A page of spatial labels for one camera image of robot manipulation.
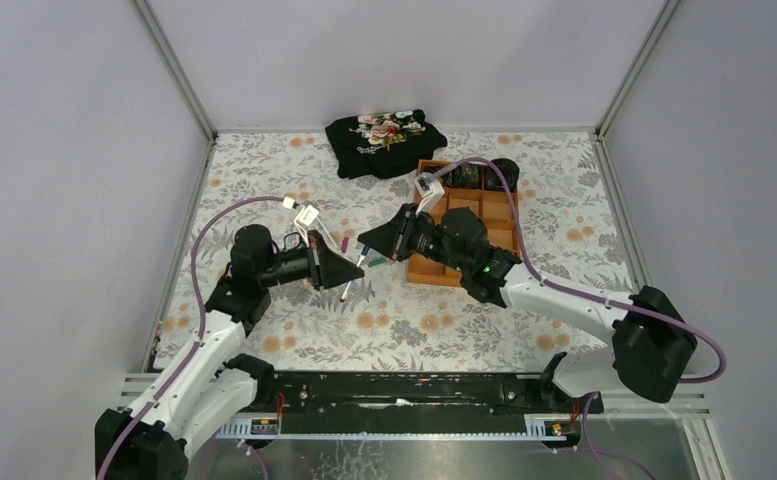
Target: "folded black shirt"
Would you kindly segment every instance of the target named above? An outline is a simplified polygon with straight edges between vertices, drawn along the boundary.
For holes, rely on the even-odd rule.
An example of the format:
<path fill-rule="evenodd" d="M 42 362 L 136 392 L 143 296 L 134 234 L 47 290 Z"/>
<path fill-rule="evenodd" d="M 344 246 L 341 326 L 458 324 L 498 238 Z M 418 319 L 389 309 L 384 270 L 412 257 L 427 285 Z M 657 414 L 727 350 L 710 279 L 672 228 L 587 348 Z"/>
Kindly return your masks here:
<path fill-rule="evenodd" d="M 426 123 L 423 110 L 347 117 L 326 127 L 329 144 L 338 158 L 338 176 L 373 175 L 393 178 L 431 159 L 447 137 Z"/>

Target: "wooden compartment box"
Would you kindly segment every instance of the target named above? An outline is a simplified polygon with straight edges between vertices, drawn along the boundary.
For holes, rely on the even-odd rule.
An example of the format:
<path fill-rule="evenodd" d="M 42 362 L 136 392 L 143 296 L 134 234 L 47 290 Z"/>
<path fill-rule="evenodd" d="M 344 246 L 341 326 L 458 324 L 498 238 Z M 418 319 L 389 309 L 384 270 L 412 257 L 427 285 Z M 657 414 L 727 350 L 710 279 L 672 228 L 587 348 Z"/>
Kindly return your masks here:
<path fill-rule="evenodd" d="M 421 160 L 418 163 L 417 172 L 420 173 L 424 168 L 431 165 L 440 167 L 448 163 L 438 160 Z M 482 219 L 482 222 L 488 228 L 488 241 L 492 245 L 506 248 L 520 255 L 518 236 L 515 233 L 515 221 L 512 218 L 506 193 L 486 191 L 484 188 L 484 182 L 478 190 L 445 186 L 444 198 L 432 208 L 429 214 L 432 215 L 436 223 L 441 223 L 441 217 L 447 210 L 468 207 Z M 420 202 L 420 194 L 417 193 L 417 190 L 415 190 L 415 202 Z M 518 208 L 517 201 L 515 201 L 515 208 Z M 447 287 L 460 286 L 459 281 L 462 278 L 461 273 L 417 254 L 412 255 L 409 259 L 407 273 L 408 281 L 411 283 L 425 283 Z"/>

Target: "table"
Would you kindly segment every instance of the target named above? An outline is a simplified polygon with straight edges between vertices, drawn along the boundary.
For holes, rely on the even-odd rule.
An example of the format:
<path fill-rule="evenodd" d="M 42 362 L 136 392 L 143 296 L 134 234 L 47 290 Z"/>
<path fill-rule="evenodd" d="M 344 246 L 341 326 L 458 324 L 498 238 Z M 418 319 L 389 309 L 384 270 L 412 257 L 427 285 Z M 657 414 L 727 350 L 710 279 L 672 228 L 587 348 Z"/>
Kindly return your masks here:
<path fill-rule="evenodd" d="M 599 288 L 631 290 L 623 246 L 584 132 L 449 132 L 435 158 L 507 157 L 521 168 L 521 223 L 527 250 L 542 270 Z M 238 199 L 291 195 L 312 200 L 347 257 L 358 255 L 360 232 L 390 219 L 412 199 L 413 174 L 390 180 L 342 180 L 322 133 L 221 134 L 199 200 L 192 238 L 215 213 Z M 262 223 L 277 242 L 293 231 L 278 204 L 250 205 L 216 224 L 200 248 L 198 273 L 207 298 L 228 261 L 232 236 Z M 164 368 L 198 322 L 185 257 L 154 346 Z M 533 312 L 480 305 L 463 290 L 410 284 L 405 265 L 365 267 L 349 299 L 294 282 L 271 290 L 273 303 L 244 343 L 245 353 L 277 369 L 541 371 L 557 351 L 601 345 L 596 338 Z"/>

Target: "marker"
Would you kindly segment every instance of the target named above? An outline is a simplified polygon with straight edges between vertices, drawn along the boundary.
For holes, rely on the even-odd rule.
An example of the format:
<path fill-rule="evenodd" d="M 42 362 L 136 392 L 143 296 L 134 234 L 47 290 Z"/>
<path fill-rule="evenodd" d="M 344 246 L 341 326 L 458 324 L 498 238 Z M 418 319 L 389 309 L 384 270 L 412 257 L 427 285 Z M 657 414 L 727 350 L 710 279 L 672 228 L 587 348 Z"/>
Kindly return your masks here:
<path fill-rule="evenodd" d="M 367 253 L 369 251 L 370 251 L 370 247 L 368 247 L 367 245 L 362 247 L 362 253 L 359 254 L 359 259 L 356 262 L 356 266 L 357 267 L 361 267 L 361 264 L 364 263 L 364 258 L 367 256 Z M 341 293 L 341 301 L 342 302 L 347 299 L 347 293 L 350 292 L 350 286 L 352 284 L 353 284 L 353 281 L 350 280 L 349 282 L 347 282 L 347 286 L 344 287 L 344 291 Z"/>

